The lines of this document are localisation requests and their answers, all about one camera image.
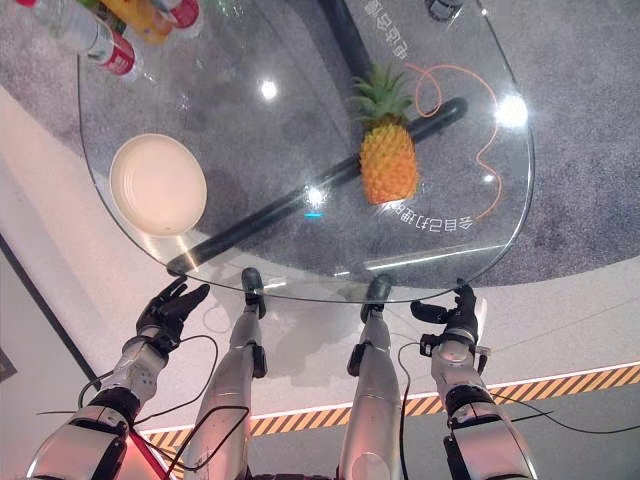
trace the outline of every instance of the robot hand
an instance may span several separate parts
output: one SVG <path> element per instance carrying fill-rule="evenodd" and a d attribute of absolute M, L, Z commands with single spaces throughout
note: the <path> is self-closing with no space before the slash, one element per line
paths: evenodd
<path fill-rule="evenodd" d="M 186 280 L 187 277 L 184 275 L 178 277 L 153 297 L 136 322 L 136 332 L 139 336 L 145 335 L 145 331 L 150 328 L 155 330 L 151 335 L 152 345 L 165 355 L 178 348 L 184 321 L 209 293 L 209 285 L 203 284 L 182 295 L 187 289 Z"/>
<path fill-rule="evenodd" d="M 411 303 L 411 313 L 415 318 L 427 323 L 446 324 L 445 335 L 457 335 L 466 338 L 466 342 L 478 343 L 478 319 L 476 318 L 476 296 L 473 289 L 458 279 L 456 307 L 447 310 L 437 305 L 428 305 L 415 301 Z"/>

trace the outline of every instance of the white wall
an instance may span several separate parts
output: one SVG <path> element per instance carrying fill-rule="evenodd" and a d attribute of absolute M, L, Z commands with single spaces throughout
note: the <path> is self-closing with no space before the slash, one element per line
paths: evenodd
<path fill-rule="evenodd" d="M 87 377 L 0 254 L 0 346 L 17 370 L 0 383 L 0 478 L 24 475 L 34 451 L 74 410 Z"/>

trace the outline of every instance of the glass table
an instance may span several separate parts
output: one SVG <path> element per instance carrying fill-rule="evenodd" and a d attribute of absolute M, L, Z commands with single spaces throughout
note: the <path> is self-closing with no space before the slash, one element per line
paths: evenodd
<path fill-rule="evenodd" d="M 204 2 L 201 33 L 141 49 L 133 84 L 80 61 L 85 157 L 108 211 L 170 273 L 229 288 L 247 266 L 265 294 L 327 302 L 362 302 L 380 273 L 394 279 L 391 302 L 472 281 L 523 225 L 533 145 L 486 10 L 467 1 L 439 21 L 438 7 Z M 373 63 L 406 73 L 420 173 L 413 198 L 377 206 L 359 178 L 350 101 Z M 179 140 L 205 174 L 204 214 L 184 235 L 146 235 L 114 204 L 113 156 L 142 133 Z"/>

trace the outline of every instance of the black cable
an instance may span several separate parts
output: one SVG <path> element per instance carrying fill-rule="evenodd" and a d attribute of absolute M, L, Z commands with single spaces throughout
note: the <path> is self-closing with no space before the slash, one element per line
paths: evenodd
<path fill-rule="evenodd" d="M 189 467 L 188 465 L 184 465 L 182 463 L 180 463 L 178 461 L 178 459 L 182 456 L 182 454 L 184 453 L 185 449 L 187 448 L 187 445 L 189 445 L 189 442 L 191 441 L 191 439 L 193 438 L 193 436 L 198 432 L 198 430 L 200 429 L 200 427 L 202 427 L 202 425 L 204 425 L 204 422 L 215 412 L 217 412 L 218 410 L 242 410 L 244 413 L 242 414 L 242 416 L 240 417 L 240 419 L 235 423 L 235 425 L 233 426 L 233 428 L 231 428 L 231 430 L 229 430 L 229 432 L 224 436 L 224 438 L 222 440 L 220 440 L 220 442 L 218 442 L 218 445 L 216 446 L 216 448 L 213 450 L 213 452 L 211 452 L 211 454 L 204 460 L 204 462 L 202 462 L 201 464 L 195 466 L 195 467 Z M 242 422 L 244 421 L 245 418 L 247 418 L 247 415 L 249 415 L 249 408 L 242 406 L 242 405 L 220 405 L 219 407 L 214 407 L 211 410 L 209 410 L 201 419 L 200 421 L 193 427 L 193 430 L 191 430 L 191 432 L 189 433 L 189 435 L 187 435 L 187 438 L 185 439 L 185 441 L 183 442 L 183 444 L 180 446 L 180 448 L 178 449 L 178 451 L 176 452 L 175 457 L 173 458 L 173 460 L 171 461 L 171 465 L 169 465 L 169 468 L 167 469 L 167 472 L 164 475 L 164 479 L 163 480 L 170 480 L 171 478 L 171 472 L 173 471 L 174 468 L 176 468 L 176 465 L 178 465 L 180 463 L 180 467 L 184 468 L 185 470 L 188 470 L 190 472 L 197 472 L 198 470 L 200 470 L 201 468 L 204 468 L 210 461 L 211 459 L 214 457 L 214 455 L 216 453 L 218 453 L 218 450 L 220 450 L 220 448 L 222 448 L 222 445 L 224 445 L 224 442 L 227 441 L 227 439 L 231 436 L 231 434 L 233 434 L 233 432 L 235 432 L 235 430 L 242 424 Z"/>
<path fill-rule="evenodd" d="M 78 409 L 84 407 L 84 405 L 83 405 L 83 403 L 84 403 L 84 394 L 87 393 L 87 390 L 89 390 L 89 388 L 91 388 L 91 386 L 93 386 L 96 383 L 100 382 L 100 380 L 104 380 L 105 378 L 107 378 L 109 375 L 113 375 L 113 370 L 109 370 L 107 373 L 103 373 L 98 378 L 94 378 L 89 383 L 87 383 L 84 387 L 82 387 L 82 390 L 80 390 L 80 393 L 78 394 Z"/>
<path fill-rule="evenodd" d="M 418 342 L 409 342 L 409 343 L 405 343 L 403 346 L 401 346 L 398 349 L 398 365 L 400 365 L 400 368 L 404 371 L 405 375 L 407 376 L 407 387 L 404 389 L 404 397 L 402 399 L 402 410 L 400 411 L 400 430 L 398 434 L 398 437 L 399 437 L 398 443 L 400 444 L 400 465 L 402 465 L 402 476 L 404 477 L 404 480 L 409 480 L 409 474 L 407 473 L 407 464 L 404 460 L 404 415 L 405 415 L 405 409 L 407 406 L 407 397 L 409 396 L 409 387 L 411 387 L 411 375 L 409 374 L 409 370 L 407 370 L 405 366 L 402 364 L 402 359 L 400 358 L 400 354 L 402 353 L 402 350 L 404 350 L 406 347 L 409 347 L 411 345 L 420 346 Z"/>
<path fill-rule="evenodd" d="M 147 420 L 151 420 L 152 418 L 159 417 L 161 415 L 165 415 L 167 413 L 171 413 L 171 412 L 173 412 L 175 410 L 178 410 L 179 408 L 186 407 L 187 405 L 191 405 L 192 403 L 198 401 L 198 399 L 200 397 L 202 397 L 202 395 L 204 395 L 204 392 L 207 390 L 207 387 L 209 386 L 209 382 L 211 381 L 211 377 L 213 377 L 213 372 L 216 369 L 216 365 L 218 364 L 218 351 L 219 351 L 219 349 L 218 349 L 218 343 L 213 339 L 213 337 L 210 337 L 209 335 L 194 335 L 192 337 L 185 338 L 184 340 L 181 341 L 181 343 L 188 342 L 189 340 L 194 340 L 196 338 L 206 338 L 208 340 L 211 340 L 211 342 L 213 342 L 213 345 L 216 347 L 216 354 L 215 354 L 215 357 L 213 359 L 213 365 L 211 366 L 211 371 L 209 372 L 209 377 L 207 377 L 207 381 L 205 382 L 204 386 L 202 387 L 202 390 L 200 390 L 200 393 L 198 393 L 198 395 L 195 398 L 193 398 L 192 400 L 189 400 L 188 402 L 181 403 L 180 405 L 177 405 L 175 407 L 171 407 L 171 408 L 169 408 L 167 410 L 163 410 L 161 412 L 153 413 L 153 414 L 151 414 L 149 416 L 144 417 L 142 420 L 138 420 L 138 421 L 134 422 L 134 425 L 139 425 L 141 423 L 146 422 Z"/>
<path fill-rule="evenodd" d="M 36 413 L 36 415 L 55 415 L 55 414 L 58 414 L 58 413 L 66 413 L 66 414 L 73 415 L 76 412 L 75 411 L 72 412 L 71 410 L 51 410 L 51 411 L 48 411 L 48 412 L 38 412 L 38 413 Z"/>
<path fill-rule="evenodd" d="M 540 410 L 537 407 L 534 407 L 533 405 L 528 404 L 527 402 L 522 402 L 520 400 L 516 400 L 515 398 L 511 398 L 511 397 L 506 397 L 504 395 L 498 395 L 497 393 L 492 393 L 492 395 L 494 397 L 499 397 L 499 398 L 504 398 L 505 400 L 510 400 L 512 402 L 516 402 L 519 403 L 520 405 L 524 405 L 525 407 L 529 407 L 532 410 L 535 410 L 536 412 L 538 412 L 540 415 L 547 417 L 549 420 L 551 420 L 553 423 L 556 423 L 558 425 L 560 425 L 561 427 L 564 427 L 568 430 L 572 430 L 574 432 L 579 432 L 579 433 L 589 433 L 591 435 L 611 435 L 614 433 L 622 433 L 622 432 L 628 432 L 630 430 L 636 430 L 638 428 L 640 428 L 640 425 L 633 425 L 631 427 L 625 427 L 625 428 L 618 428 L 616 430 L 584 430 L 582 428 L 576 428 L 576 427 L 571 427 L 569 425 L 566 425 L 562 422 L 560 422 L 559 420 L 556 420 L 555 418 L 553 418 L 551 415 L 549 415 L 546 412 L 543 412 L 542 410 Z"/>

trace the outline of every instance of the yellow and black hazard stripe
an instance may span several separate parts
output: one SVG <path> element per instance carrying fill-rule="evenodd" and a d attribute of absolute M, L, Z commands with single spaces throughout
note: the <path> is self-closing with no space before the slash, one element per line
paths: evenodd
<path fill-rule="evenodd" d="M 591 372 L 569 374 L 562 377 L 495 385 L 490 386 L 489 391 L 494 395 L 497 404 L 506 404 L 514 401 L 528 402 L 530 400 L 541 400 L 563 395 L 575 395 L 593 390 L 606 390 L 638 382 L 640 382 L 640 362 Z M 407 401 L 405 415 L 431 415 L 443 410 L 442 402 L 440 402 L 437 394 L 413 395 Z M 349 423 L 350 414 L 350 406 L 340 406 L 255 417 L 251 419 L 251 435 L 258 437 L 275 433 L 346 425 Z M 182 428 L 171 431 L 148 432 L 145 435 L 151 443 L 164 450 L 167 454 L 173 455 L 182 445 L 190 431 L 190 428 Z M 182 473 L 182 469 L 177 468 L 176 476 L 179 477 L 180 473 Z"/>

